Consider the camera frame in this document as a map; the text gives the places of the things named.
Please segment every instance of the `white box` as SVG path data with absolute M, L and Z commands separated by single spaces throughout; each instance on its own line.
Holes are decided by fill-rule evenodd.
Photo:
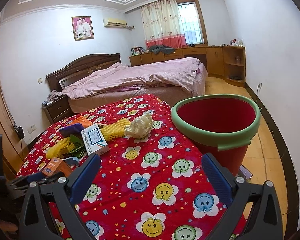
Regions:
M 102 155 L 110 150 L 97 124 L 82 130 L 81 135 L 88 155 L 92 153 Z

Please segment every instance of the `framed wedding photo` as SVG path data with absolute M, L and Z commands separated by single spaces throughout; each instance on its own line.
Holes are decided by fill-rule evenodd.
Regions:
M 71 17 L 75 41 L 94 39 L 90 16 Z

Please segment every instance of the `purple object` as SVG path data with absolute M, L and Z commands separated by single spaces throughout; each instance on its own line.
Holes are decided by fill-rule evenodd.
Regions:
M 62 128 L 59 130 L 59 132 L 62 134 L 63 138 L 69 136 L 70 134 L 76 134 L 81 133 L 81 131 L 84 130 L 84 127 L 80 123 L 75 123 L 69 126 L 66 126 L 65 128 Z

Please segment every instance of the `floral curtain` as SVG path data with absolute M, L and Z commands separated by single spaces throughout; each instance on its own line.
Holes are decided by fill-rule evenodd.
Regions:
M 186 46 L 181 16 L 176 0 L 160 0 L 142 6 L 141 17 L 146 45 Z

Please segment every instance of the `red blanket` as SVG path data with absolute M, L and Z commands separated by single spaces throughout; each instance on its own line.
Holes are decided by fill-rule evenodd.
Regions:
M 151 133 L 143 139 L 111 141 L 110 151 L 101 156 L 100 171 L 75 208 L 96 239 L 202 240 L 227 207 L 202 171 L 202 154 L 176 130 L 170 107 L 153 95 L 129 98 L 51 125 L 18 174 L 41 171 L 48 163 L 45 152 L 61 139 L 58 129 L 80 115 L 110 124 L 122 117 L 132 121 L 144 112 L 154 119 Z M 70 237 L 53 204 L 51 208 L 62 237 Z M 241 233 L 244 224 L 242 216 L 234 234 Z

